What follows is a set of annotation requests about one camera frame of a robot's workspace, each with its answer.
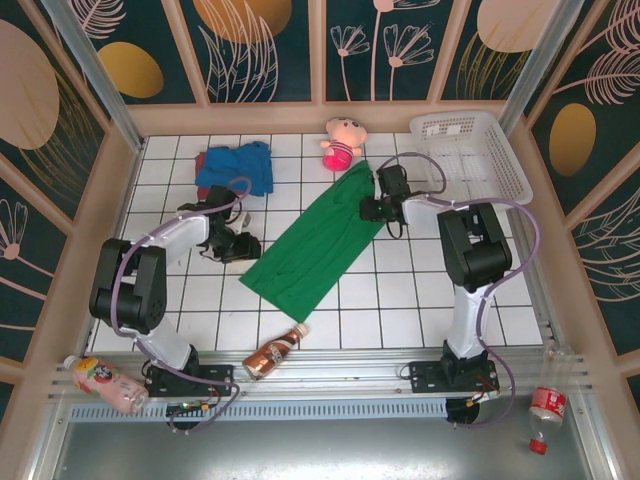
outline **pink stuffed toy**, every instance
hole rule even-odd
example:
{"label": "pink stuffed toy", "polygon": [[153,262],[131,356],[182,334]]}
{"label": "pink stuffed toy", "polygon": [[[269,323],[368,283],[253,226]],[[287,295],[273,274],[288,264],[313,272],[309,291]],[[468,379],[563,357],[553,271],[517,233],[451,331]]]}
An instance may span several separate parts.
{"label": "pink stuffed toy", "polygon": [[360,145],[367,141],[367,131],[348,118],[333,118],[327,122],[329,140],[320,142],[324,148],[322,163],[329,170],[339,172],[351,166],[354,156],[362,155]]}

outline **green cloth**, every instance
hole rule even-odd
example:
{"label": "green cloth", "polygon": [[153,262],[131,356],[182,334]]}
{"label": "green cloth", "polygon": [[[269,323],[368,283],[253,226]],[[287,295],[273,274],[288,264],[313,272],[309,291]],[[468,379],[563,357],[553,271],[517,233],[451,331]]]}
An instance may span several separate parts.
{"label": "green cloth", "polygon": [[304,322],[380,231],[360,219],[373,195],[371,169],[357,163],[282,234],[240,281],[296,322]]}

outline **plastic bottle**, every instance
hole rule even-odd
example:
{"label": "plastic bottle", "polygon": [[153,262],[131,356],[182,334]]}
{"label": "plastic bottle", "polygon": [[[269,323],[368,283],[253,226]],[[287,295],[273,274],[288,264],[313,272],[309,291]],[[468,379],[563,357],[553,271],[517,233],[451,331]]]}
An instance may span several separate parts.
{"label": "plastic bottle", "polygon": [[295,326],[281,337],[265,343],[256,353],[247,357],[242,366],[251,378],[260,380],[280,365],[284,357],[308,332],[309,329],[303,324]]}
{"label": "plastic bottle", "polygon": [[562,426],[567,405],[564,392],[575,362],[575,354],[569,346],[552,343],[544,352],[542,372],[529,408],[529,423],[534,433],[529,442],[532,452],[547,453],[547,440]]}
{"label": "plastic bottle", "polygon": [[146,388],[98,358],[71,355],[65,359],[64,366],[73,370],[76,387],[100,395],[120,413],[138,413],[149,398]]}

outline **bottle cap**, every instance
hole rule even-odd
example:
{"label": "bottle cap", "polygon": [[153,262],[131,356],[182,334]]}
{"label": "bottle cap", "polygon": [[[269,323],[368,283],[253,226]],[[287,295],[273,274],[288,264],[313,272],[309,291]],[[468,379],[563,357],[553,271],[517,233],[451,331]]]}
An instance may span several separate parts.
{"label": "bottle cap", "polygon": [[299,323],[295,329],[298,331],[298,333],[300,334],[301,337],[306,337],[307,333],[309,333],[309,327],[307,327],[305,324],[303,323]]}
{"label": "bottle cap", "polygon": [[67,370],[71,370],[71,365],[73,365],[73,362],[75,362],[76,360],[80,360],[80,358],[76,357],[75,355],[69,355],[64,359],[64,362],[62,364],[64,365],[64,368],[66,368]]}
{"label": "bottle cap", "polygon": [[540,440],[536,440],[532,438],[531,441],[529,442],[529,449],[532,452],[536,452],[540,455],[544,455],[545,453],[547,453],[547,444],[544,442],[541,442]]}

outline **blue fabric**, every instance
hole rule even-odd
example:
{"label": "blue fabric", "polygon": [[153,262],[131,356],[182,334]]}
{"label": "blue fabric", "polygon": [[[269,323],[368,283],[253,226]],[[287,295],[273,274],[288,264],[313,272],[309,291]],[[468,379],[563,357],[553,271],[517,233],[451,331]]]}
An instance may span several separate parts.
{"label": "blue fabric", "polygon": [[[251,179],[251,195],[263,197],[273,192],[271,152],[263,142],[252,142],[238,148],[212,147],[207,150],[204,167],[198,172],[196,185],[209,188],[226,187],[236,177]],[[244,190],[244,182],[234,184],[236,191]]]}

